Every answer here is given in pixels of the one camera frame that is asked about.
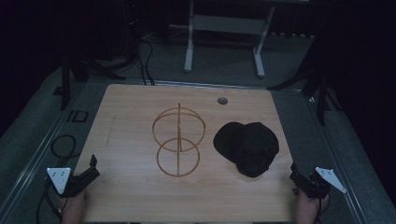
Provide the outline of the black floor bracket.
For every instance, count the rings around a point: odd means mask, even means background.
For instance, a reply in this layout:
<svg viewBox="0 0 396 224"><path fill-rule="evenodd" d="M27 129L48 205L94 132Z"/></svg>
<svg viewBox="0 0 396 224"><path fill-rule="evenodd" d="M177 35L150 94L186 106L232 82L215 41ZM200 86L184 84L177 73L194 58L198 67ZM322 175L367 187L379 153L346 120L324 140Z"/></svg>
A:
<svg viewBox="0 0 396 224"><path fill-rule="evenodd" d="M88 119L89 113L86 111L80 111L80 110L72 110L66 121L67 122L86 122Z"/></svg>

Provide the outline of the black tripod stand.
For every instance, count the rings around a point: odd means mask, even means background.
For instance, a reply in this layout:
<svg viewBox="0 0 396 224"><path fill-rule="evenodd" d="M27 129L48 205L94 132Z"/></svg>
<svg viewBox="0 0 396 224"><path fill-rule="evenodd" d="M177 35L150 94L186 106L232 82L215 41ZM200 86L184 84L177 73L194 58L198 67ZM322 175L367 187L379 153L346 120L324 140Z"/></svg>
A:
<svg viewBox="0 0 396 224"><path fill-rule="evenodd" d="M64 40L62 44L62 103L60 110L64 111L71 100L70 73L73 73L77 81L85 82L89 77L86 68L91 67L105 77L124 80L125 77L116 75L114 71L130 65L133 61L134 57L127 56L124 62L103 66L96 60L88 57L81 50L78 50L77 45L73 41Z"/></svg>
<svg viewBox="0 0 396 224"><path fill-rule="evenodd" d="M305 79L306 82L302 88L302 94L305 97L312 97L318 91L316 116L319 123L324 125L327 86L335 65L334 53L336 49L337 41L333 33L322 28L305 54L296 74L284 82L268 87L268 90L280 91Z"/></svg>

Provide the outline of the black cap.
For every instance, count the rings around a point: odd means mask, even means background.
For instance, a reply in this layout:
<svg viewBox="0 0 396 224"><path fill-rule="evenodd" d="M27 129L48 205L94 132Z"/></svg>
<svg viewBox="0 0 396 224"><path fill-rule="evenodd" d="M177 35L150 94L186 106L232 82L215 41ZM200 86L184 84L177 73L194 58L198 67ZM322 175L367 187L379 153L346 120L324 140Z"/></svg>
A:
<svg viewBox="0 0 396 224"><path fill-rule="evenodd" d="M240 174L252 178L265 173L279 152L276 135L261 122L229 122L215 134L213 145Z"/></svg>

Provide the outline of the person's right hand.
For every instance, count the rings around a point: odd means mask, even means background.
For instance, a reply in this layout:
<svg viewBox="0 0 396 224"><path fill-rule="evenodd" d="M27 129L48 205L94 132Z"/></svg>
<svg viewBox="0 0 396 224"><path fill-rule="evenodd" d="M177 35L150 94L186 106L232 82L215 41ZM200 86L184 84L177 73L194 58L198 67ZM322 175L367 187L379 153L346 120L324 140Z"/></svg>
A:
<svg viewBox="0 0 396 224"><path fill-rule="evenodd" d="M329 202L329 195L327 195L324 199L309 198L302 189L299 189L295 223L316 224L319 216L327 209Z"/></svg>

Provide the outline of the person's left hand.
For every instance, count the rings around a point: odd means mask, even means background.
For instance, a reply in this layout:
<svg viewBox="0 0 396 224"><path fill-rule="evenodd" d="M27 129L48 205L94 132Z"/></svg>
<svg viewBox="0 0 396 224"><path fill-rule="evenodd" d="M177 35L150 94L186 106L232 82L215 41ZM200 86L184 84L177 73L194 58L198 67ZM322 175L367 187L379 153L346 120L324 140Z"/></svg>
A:
<svg viewBox="0 0 396 224"><path fill-rule="evenodd" d="M60 211L62 224L80 224L86 207L87 190L83 190L77 196L71 198L60 198Z"/></svg>

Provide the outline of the white metal desk frame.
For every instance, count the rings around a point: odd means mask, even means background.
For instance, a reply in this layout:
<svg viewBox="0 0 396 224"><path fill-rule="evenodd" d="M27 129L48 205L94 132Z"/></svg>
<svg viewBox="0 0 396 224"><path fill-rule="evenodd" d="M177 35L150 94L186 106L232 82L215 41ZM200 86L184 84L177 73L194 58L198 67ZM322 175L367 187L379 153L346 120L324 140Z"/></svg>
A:
<svg viewBox="0 0 396 224"><path fill-rule="evenodd" d="M194 0L190 0L189 25L188 25L188 45L184 63L184 71L189 73L192 70L193 62L193 32L211 31L243 35L258 35L260 42L252 49L253 59L256 66L257 76L264 77L264 67L262 63L262 47L267 37L275 7L270 7L265 19L239 19L233 17L209 16L194 13Z"/></svg>

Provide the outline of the gold wire hat stand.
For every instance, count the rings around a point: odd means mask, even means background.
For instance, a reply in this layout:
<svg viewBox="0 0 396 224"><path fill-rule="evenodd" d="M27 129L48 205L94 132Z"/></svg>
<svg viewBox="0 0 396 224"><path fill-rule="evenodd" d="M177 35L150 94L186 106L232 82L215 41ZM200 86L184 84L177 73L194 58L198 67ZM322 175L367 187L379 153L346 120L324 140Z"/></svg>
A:
<svg viewBox="0 0 396 224"><path fill-rule="evenodd" d="M158 168L172 177L192 174L201 162L199 146L206 133L202 116L181 103L162 111L152 122Z"/></svg>

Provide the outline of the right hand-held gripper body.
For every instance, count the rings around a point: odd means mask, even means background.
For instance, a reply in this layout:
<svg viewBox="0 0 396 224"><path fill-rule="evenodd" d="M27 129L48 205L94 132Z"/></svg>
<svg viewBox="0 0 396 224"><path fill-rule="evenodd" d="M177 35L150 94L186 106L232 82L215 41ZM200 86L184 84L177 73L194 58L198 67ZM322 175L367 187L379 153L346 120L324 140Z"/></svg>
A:
<svg viewBox="0 0 396 224"><path fill-rule="evenodd" d="M324 199L334 187L346 193L347 189L339 180L333 169L316 167L309 177L299 175L298 187L301 188L308 198Z"/></svg>

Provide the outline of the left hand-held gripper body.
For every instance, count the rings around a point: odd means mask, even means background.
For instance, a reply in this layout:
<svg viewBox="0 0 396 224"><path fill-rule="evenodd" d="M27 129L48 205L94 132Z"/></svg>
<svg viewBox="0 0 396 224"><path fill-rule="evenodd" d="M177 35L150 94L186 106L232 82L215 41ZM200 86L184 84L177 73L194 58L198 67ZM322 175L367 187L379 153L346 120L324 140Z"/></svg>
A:
<svg viewBox="0 0 396 224"><path fill-rule="evenodd" d="M85 186L82 185L81 175L73 175L69 167L66 168L48 168L47 173L61 198L70 198L77 196L82 192Z"/></svg>

